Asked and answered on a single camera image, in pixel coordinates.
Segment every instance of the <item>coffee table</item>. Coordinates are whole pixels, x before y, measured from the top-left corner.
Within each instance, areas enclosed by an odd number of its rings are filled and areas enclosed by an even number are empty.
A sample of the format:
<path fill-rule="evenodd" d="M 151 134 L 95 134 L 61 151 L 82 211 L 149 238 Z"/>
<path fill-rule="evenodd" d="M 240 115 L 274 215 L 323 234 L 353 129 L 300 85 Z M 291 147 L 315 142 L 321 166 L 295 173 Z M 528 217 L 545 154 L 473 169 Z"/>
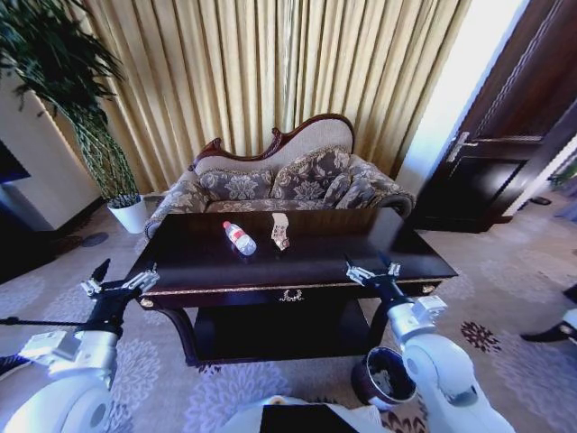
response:
<path fill-rule="evenodd" d="M 157 263 L 140 305 L 168 316 L 188 365 L 364 355 L 386 324 L 358 299 L 377 294 L 346 275 L 344 255 L 379 271 L 380 250 L 401 264 L 408 296 L 432 293 L 456 272 L 390 208 L 285 212 L 290 247 L 270 239 L 271 212 L 168 215 L 128 277 Z M 236 223 L 257 244 L 242 256 L 224 234 Z M 193 326 L 186 308 L 198 308 Z"/>

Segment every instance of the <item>floor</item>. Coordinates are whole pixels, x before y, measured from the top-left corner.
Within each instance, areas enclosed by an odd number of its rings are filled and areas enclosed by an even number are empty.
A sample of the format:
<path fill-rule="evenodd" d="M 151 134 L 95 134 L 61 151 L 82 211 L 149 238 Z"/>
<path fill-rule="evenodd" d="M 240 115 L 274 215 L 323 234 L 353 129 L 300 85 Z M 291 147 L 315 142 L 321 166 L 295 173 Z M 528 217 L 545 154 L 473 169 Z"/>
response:
<path fill-rule="evenodd" d="M 531 344 L 518 337 L 549 328 L 574 307 L 562 291 L 577 282 L 577 224 L 553 218 L 565 202 L 549 197 L 553 205 L 529 204 L 511 223 L 485 234 L 422 234 L 461 274 L 437 291 L 449 305 L 439 330 L 469 353 L 491 404 L 517 432 L 570 433 L 577 425 L 577 345 Z M 78 283 L 108 257 L 109 278 L 124 277 L 146 244 L 142 235 L 127 234 L 105 208 L 74 236 L 70 251 L 58 260 L 0 286 L 0 317 L 85 319 L 91 302 Z M 376 302 L 363 307 L 369 316 Z M 278 393 L 360 405 L 350 386 L 359 358 L 197 369 L 185 366 L 177 334 L 160 313 L 144 313 L 133 302 L 125 319 L 111 432 L 211 432 L 243 404 Z M 16 353 L 45 329 L 0 327 L 0 355 Z M 383 344 L 393 345 L 388 335 Z M 1 381 L 0 425 L 46 380 L 34 366 Z M 397 433 L 426 432 L 419 400 L 382 418 Z"/>

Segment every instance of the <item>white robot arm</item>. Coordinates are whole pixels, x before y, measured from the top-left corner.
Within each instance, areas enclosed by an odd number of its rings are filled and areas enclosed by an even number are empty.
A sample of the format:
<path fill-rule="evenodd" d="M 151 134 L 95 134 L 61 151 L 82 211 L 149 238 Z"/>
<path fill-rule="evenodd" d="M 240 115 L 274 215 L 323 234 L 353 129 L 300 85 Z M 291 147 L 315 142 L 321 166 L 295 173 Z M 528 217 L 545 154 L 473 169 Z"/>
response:
<path fill-rule="evenodd" d="M 56 380 L 15 412 L 5 433 L 104 431 L 112 405 L 110 387 L 116 373 L 116 343 L 122 336 L 124 309 L 159 279 L 151 270 L 128 282 L 101 286 L 108 264 L 103 263 L 90 280 L 81 284 L 96 302 L 86 323 L 74 333 L 59 330 L 33 336 L 21 350 L 21 356 L 48 366 Z M 9 324 L 19 322 L 11 319 Z"/>
<path fill-rule="evenodd" d="M 428 411 L 431 433 L 514 433 L 494 410 L 475 378 L 471 358 L 450 339 L 438 335 L 434 320 L 446 304 L 437 296 L 412 300 L 395 282 L 400 266 L 375 275 L 349 261 L 347 275 L 374 288 L 387 306 L 403 364 Z"/>

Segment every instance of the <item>dark wooden door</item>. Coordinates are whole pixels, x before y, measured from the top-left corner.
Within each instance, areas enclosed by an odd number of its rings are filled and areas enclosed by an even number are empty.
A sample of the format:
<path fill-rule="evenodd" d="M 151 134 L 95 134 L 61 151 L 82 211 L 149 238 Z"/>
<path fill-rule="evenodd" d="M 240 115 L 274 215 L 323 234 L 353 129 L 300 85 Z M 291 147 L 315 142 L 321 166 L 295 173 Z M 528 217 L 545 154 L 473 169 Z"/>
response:
<path fill-rule="evenodd" d="M 527 6 L 419 197 L 417 227 L 488 230 L 575 135 L 576 23 L 574 0 Z"/>

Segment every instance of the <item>door handle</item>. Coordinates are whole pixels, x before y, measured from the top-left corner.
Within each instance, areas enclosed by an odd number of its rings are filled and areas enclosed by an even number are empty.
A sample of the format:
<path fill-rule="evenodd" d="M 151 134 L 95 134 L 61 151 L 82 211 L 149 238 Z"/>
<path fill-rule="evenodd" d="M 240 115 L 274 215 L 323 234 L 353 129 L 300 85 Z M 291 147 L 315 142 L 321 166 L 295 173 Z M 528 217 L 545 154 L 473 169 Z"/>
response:
<path fill-rule="evenodd" d="M 469 132 L 463 131 L 459 135 L 459 139 L 457 140 L 456 145 L 451 150 L 451 153 L 449 153 L 449 156 L 447 156 L 445 162 L 453 162 L 454 160 L 456 160 L 457 155 L 459 154 L 459 151 L 462 149 L 463 146 L 476 147 L 479 145 L 478 143 L 467 143 L 467 138 L 469 138 Z"/>

